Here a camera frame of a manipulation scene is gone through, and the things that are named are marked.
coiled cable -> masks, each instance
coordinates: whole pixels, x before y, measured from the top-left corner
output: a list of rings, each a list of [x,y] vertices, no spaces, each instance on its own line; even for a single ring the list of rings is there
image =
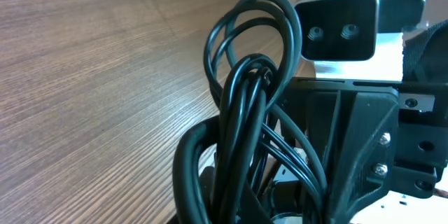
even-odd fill
[[[254,10],[265,11],[272,17],[257,17],[235,27],[239,14]],[[283,39],[279,68],[260,53],[236,60],[233,39],[258,25],[275,28]],[[214,43],[224,27],[225,38],[212,56]],[[299,178],[312,198],[316,214],[321,215],[327,187],[322,164],[303,132],[276,105],[299,66],[301,47],[299,19],[288,0],[241,0],[211,30],[204,48],[204,70],[220,114],[188,130],[176,149],[173,184],[181,223],[234,223],[244,184],[249,179],[252,189],[258,189],[267,153]],[[216,75],[224,52],[232,69],[221,87]],[[266,124],[268,115],[280,119],[300,142],[311,169],[273,130],[276,120],[272,118]],[[200,192],[197,166],[201,152],[214,143],[217,143],[216,173],[210,204],[206,204]],[[256,150],[257,160],[251,168]]]

screw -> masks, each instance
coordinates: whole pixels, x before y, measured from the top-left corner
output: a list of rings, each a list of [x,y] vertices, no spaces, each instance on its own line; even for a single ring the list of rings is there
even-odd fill
[[[388,146],[391,143],[391,135],[389,132],[385,132],[379,139],[379,144],[383,146]]]
[[[312,27],[308,33],[308,39],[320,41],[323,39],[323,30],[320,27]]]
[[[359,27],[357,27],[354,24],[344,25],[341,32],[342,38],[348,40],[356,38],[358,34],[359,34]]]
[[[373,172],[378,176],[386,176],[387,174],[387,165],[385,164],[376,164],[372,169]]]

hole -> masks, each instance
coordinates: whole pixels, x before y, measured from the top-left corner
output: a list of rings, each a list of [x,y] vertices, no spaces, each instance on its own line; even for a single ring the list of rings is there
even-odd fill
[[[415,181],[415,186],[420,190],[431,191],[433,190],[433,185],[425,181]]]
[[[419,148],[423,151],[432,151],[434,150],[434,143],[430,141],[422,141],[419,143]]]
[[[405,101],[405,105],[408,108],[415,108],[418,104],[419,104],[418,101],[414,98],[409,98]]]

